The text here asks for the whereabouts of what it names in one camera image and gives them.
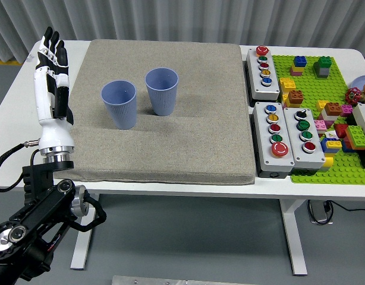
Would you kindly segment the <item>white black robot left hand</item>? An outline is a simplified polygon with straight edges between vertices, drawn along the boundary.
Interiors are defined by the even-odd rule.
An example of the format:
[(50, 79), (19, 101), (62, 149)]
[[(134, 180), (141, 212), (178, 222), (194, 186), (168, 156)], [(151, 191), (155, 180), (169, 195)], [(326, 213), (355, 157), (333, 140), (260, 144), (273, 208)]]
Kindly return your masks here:
[(48, 27), (40, 41), (34, 71), (34, 95), (39, 124), (42, 127), (39, 148), (72, 150), (70, 130), (74, 124), (69, 101), (67, 50), (59, 33)]

